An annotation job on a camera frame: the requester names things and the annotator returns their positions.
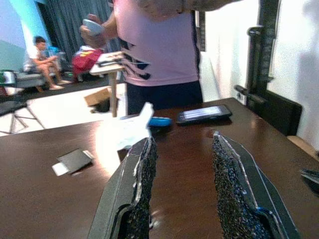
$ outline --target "teal wall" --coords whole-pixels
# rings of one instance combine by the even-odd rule
[[[0,0],[0,69],[18,70],[33,37],[50,39],[34,0]]]
[[[23,65],[25,49],[0,40],[0,69],[18,71]]]

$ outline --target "pink t-shirt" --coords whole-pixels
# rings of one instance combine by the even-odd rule
[[[193,13],[151,21],[136,0],[113,0],[126,81],[162,86],[198,80],[199,52]]]

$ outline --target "phone screen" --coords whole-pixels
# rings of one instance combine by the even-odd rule
[[[202,108],[192,111],[184,111],[184,117],[186,120],[198,118],[202,116],[214,116],[222,114],[221,109],[218,106]]]

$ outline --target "small white table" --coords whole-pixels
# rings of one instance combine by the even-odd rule
[[[116,52],[110,52],[110,53],[104,53],[102,54],[97,62],[103,62],[103,61],[111,61],[112,59],[116,58],[116,56],[120,55],[121,51]],[[116,81],[118,80],[120,76],[120,72],[124,69],[124,67],[120,64],[111,64],[99,67],[98,64],[94,64],[92,69],[90,70],[90,74],[93,76],[97,75],[104,75],[104,79],[107,80],[107,76],[109,76],[109,81],[111,83],[111,108],[112,108],[112,116],[117,116],[117,102],[116,102]]]

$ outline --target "black card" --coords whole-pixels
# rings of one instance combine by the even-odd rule
[[[89,151],[80,148],[57,158],[59,162],[63,163],[69,169],[68,173],[74,173],[86,165],[91,164],[92,159],[93,156]]]

